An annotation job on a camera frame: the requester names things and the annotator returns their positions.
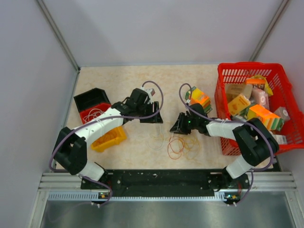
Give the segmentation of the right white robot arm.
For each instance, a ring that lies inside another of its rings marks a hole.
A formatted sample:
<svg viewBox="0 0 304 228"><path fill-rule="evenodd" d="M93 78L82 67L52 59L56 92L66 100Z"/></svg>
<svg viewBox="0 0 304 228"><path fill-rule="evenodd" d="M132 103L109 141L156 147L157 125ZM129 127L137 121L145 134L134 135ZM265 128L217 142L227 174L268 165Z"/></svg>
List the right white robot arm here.
<svg viewBox="0 0 304 228"><path fill-rule="evenodd" d="M237 143L240 155L223 170L221 180L227 188L233 188L241 175L267 158L272 159L279 150L278 142L258 118L246 122L209 118L200 104L190 105L187 112L179 113L170 132L188 135L192 130Z"/></svg>

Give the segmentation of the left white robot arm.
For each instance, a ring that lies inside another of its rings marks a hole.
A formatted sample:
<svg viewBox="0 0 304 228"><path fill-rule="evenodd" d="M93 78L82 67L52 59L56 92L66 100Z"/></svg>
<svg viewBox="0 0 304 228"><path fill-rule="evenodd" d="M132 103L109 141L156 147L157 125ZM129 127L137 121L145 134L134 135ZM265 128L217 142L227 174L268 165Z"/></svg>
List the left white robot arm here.
<svg viewBox="0 0 304 228"><path fill-rule="evenodd" d="M88 161L87 149L109 131L133 119L151 119L160 111L159 103L153 101L154 89L136 88L122 102L116 102L103 114L73 130L63 128L58 135L52 158L71 175L91 179L97 188L107 185L106 170Z"/></svg>

